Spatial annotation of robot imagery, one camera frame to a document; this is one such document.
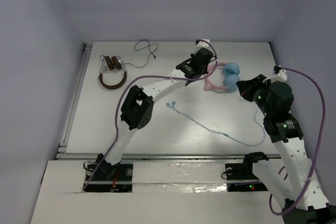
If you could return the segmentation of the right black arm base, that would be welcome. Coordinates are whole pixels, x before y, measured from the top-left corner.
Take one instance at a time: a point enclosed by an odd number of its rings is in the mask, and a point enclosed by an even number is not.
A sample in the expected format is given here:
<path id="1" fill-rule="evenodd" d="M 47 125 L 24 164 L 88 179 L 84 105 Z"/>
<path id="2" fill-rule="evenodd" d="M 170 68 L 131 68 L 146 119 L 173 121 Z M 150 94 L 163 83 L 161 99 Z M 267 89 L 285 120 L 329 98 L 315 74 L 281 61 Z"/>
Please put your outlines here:
<path id="1" fill-rule="evenodd" d="M 266 186 L 253 174 L 253 165 L 258 161 L 268 161 L 263 152 L 248 153 L 241 163 L 225 164 L 221 178 L 228 182 L 229 192 L 267 191 Z"/>

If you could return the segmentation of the pink blue cat-ear headphones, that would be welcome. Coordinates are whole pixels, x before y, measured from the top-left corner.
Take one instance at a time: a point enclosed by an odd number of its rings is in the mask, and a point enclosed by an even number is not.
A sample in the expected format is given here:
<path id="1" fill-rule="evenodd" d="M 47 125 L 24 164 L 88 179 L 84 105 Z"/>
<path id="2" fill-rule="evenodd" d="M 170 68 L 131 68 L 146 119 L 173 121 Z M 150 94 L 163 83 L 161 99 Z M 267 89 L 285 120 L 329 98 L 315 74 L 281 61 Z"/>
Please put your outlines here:
<path id="1" fill-rule="evenodd" d="M 216 86 L 209 78 L 205 79 L 205 84 L 203 87 L 204 91 L 234 91 L 237 88 L 236 83 L 240 81 L 240 68 L 238 64 L 230 62 L 230 63 L 224 63 L 220 62 L 215 65 L 208 65 L 208 72 L 211 72 L 212 70 L 216 70 L 217 68 L 222 69 L 222 73 L 224 74 L 225 78 L 223 80 L 222 86 Z"/>

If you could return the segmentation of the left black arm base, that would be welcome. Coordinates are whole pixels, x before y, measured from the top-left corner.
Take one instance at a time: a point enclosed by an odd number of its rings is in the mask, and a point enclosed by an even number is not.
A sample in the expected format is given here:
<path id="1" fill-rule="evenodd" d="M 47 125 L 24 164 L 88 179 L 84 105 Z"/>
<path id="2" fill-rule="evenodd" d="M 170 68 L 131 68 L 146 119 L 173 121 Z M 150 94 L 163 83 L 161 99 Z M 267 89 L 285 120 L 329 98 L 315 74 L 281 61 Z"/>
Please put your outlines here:
<path id="1" fill-rule="evenodd" d="M 111 165 L 103 154 L 94 162 L 85 161 L 83 168 L 86 176 L 83 190 L 89 193 L 131 193 L 133 164 Z"/>

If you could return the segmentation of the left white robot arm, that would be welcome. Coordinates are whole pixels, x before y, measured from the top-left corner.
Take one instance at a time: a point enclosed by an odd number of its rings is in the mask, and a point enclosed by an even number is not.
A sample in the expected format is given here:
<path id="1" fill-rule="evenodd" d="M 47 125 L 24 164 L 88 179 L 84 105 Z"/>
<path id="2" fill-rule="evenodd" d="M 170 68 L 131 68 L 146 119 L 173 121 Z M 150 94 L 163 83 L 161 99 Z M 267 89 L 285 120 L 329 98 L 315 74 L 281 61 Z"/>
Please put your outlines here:
<path id="1" fill-rule="evenodd" d="M 116 139 L 105 154 L 97 156 L 97 171 L 105 179 L 116 175 L 122 155 L 134 134 L 144 128 L 152 117 L 156 102 L 173 91 L 187 86 L 208 73 L 213 53 L 201 48 L 190 59 L 183 61 L 166 77 L 145 87 L 133 85 L 122 105 L 118 107 Z"/>

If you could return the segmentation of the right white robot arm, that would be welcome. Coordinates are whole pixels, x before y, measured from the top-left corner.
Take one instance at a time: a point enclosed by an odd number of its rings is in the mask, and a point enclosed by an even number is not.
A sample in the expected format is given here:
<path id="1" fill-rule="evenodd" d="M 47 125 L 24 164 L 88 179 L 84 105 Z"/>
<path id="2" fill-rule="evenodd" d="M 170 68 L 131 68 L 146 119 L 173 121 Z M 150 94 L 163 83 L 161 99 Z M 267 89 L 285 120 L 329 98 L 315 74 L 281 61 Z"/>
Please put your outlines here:
<path id="1" fill-rule="evenodd" d="M 270 78 L 257 77 L 238 81 L 241 97 L 255 102 L 264 115 L 264 128 L 285 166 L 289 183 L 271 169 L 267 160 L 250 160 L 243 164 L 243 174 L 259 178 L 280 205 L 293 200 L 292 208 L 308 211 L 329 207 L 330 202 L 320 187 L 315 173 L 317 158 L 307 157 L 303 132 L 298 120 L 291 114 L 294 101 L 292 88 L 286 83 L 287 72 L 279 70 Z"/>

